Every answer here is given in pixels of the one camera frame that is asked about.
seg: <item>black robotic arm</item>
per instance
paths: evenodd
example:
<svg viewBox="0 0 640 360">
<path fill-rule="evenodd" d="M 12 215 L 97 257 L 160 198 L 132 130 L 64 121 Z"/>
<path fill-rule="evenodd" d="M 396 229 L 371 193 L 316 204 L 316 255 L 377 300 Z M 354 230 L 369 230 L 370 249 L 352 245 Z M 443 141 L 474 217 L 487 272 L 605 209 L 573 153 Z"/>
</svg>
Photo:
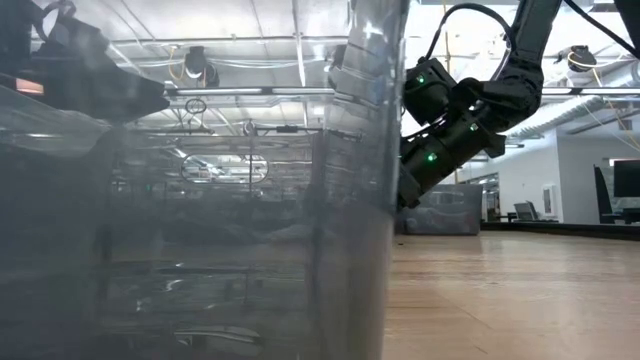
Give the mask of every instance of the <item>black robotic arm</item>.
<svg viewBox="0 0 640 360">
<path fill-rule="evenodd" d="M 398 209 L 417 206 L 422 194 L 478 152 L 504 154 L 505 136 L 499 134 L 540 106 L 542 57 L 561 4 L 520 1 L 511 26 L 514 43 L 495 80 L 456 83 L 435 58 L 423 58 L 408 71 L 404 105 L 420 125 L 429 127 L 402 139 Z"/>
</svg>

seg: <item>hardwood floor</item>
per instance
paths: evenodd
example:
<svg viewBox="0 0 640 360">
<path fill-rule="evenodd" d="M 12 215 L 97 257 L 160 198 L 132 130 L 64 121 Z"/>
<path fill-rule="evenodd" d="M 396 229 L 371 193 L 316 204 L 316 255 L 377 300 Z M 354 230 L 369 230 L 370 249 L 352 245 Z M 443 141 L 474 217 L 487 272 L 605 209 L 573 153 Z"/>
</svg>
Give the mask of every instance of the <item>hardwood floor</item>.
<svg viewBox="0 0 640 360">
<path fill-rule="evenodd" d="M 385 360 L 640 359 L 640 242 L 404 237 Z"/>
</svg>

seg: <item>transparent plastic container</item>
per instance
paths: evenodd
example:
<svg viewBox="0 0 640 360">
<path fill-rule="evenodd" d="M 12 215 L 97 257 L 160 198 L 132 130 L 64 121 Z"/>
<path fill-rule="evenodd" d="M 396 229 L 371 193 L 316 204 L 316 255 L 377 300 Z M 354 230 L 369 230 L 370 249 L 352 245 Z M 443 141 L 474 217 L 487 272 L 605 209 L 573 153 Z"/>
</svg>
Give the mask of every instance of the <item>transparent plastic container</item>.
<svg viewBox="0 0 640 360">
<path fill-rule="evenodd" d="M 0 52 L 0 358 L 379 359 L 407 2 L 75 5 L 168 108 L 107 102 L 146 95 L 96 95 L 82 54 L 79 88 L 25 88 Z"/>
</svg>

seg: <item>ceiling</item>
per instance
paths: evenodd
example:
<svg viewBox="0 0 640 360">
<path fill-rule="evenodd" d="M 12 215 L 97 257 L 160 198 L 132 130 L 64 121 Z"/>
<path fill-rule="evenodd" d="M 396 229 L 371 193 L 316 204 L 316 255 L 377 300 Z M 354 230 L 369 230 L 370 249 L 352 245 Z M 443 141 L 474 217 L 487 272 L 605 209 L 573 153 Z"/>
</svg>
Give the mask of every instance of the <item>ceiling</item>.
<svg viewBox="0 0 640 360">
<path fill-rule="evenodd" d="M 50 1 L 36 2 L 44 7 Z M 168 88 L 199 86 L 197 81 L 182 75 L 182 59 L 193 45 L 205 46 L 206 56 L 219 73 L 221 87 L 327 88 L 327 58 L 337 45 L 346 43 L 351 21 L 347 0 L 74 2 L 78 9 L 76 17 L 100 28 L 112 40 L 110 55 L 119 66 L 164 82 Z M 447 5 L 458 2 L 445 0 Z M 517 0 L 475 2 L 490 6 L 507 22 L 511 22 L 518 3 Z M 585 9 L 591 9 L 592 0 L 580 3 Z M 411 3 L 405 31 L 406 67 L 412 67 L 424 55 L 442 15 L 440 0 Z M 628 37 L 619 14 L 598 10 L 591 15 L 623 38 Z M 441 36 L 434 54 L 458 80 L 488 79 L 505 49 L 499 25 L 480 13 L 460 11 L 449 19 L 446 30 L 448 42 Z M 572 45 L 588 45 L 599 64 L 609 64 L 597 69 L 605 83 L 609 72 L 630 63 L 628 54 L 606 35 L 563 7 L 545 51 L 546 86 L 595 84 L 592 72 L 573 73 L 568 70 L 566 60 L 556 64 L 558 54 Z M 451 56 L 449 64 L 446 63 L 447 47 Z M 172 98 L 172 109 L 139 119 L 130 126 L 161 130 L 183 127 L 186 123 L 189 123 L 187 127 L 204 124 L 219 135 L 241 134 L 250 121 L 263 126 L 319 127 L 331 96 L 208 96 L 202 99 L 209 110 L 195 117 L 183 109 L 189 99 Z M 553 105 L 557 101 L 546 98 L 545 102 Z M 594 115 L 608 116 L 606 109 Z M 593 121 L 592 118 L 573 120 L 575 126 Z M 403 132 L 411 133 L 416 128 L 417 124 L 406 114 Z M 603 133 L 597 129 L 590 132 Z"/>
</svg>

